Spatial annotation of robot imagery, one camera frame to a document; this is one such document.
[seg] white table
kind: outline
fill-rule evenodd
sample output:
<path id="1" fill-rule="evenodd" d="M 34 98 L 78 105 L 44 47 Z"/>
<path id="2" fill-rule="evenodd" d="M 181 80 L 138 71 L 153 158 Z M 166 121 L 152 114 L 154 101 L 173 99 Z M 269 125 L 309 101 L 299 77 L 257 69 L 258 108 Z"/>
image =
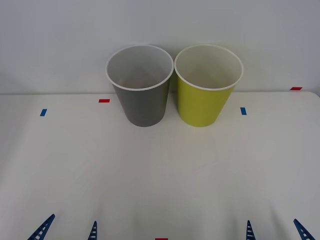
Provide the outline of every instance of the white table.
<path id="1" fill-rule="evenodd" d="M 299 240 L 294 218 L 320 239 L 318 96 L 233 93 L 203 128 L 173 97 L 141 128 L 115 94 L 1 95 L 0 239 L 51 214 L 45 240 Z"/>

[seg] red tape marker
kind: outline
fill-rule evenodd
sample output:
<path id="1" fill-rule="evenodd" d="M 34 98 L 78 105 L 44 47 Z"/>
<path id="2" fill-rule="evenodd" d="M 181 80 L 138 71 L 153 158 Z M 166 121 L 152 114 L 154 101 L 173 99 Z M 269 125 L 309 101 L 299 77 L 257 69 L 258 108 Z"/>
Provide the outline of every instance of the red tape marker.
<path id="1" fill-rule="evenodd" d="M 99 99 L 99 103 L 110 103 L 110 99 Z"/>
<path id="2" fill-rule="evenodd" d="M 302 89 L 302 86 L 293 86 L 290 90 L 292 91 L 300 91 Z"/>

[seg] yellow-green paper cup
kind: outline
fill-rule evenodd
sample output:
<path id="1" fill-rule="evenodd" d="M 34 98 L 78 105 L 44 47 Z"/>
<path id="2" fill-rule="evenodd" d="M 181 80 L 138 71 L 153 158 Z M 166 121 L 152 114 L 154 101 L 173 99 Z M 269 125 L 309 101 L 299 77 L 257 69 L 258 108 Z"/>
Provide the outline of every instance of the yellow-green paper cup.
<path id="1" fill-rule="evenodd" d="M 217 45 L 194 45 L 175 58 L 178 112 L 195 127 L 212 124 L 244 74 L 240 58 Z"/>

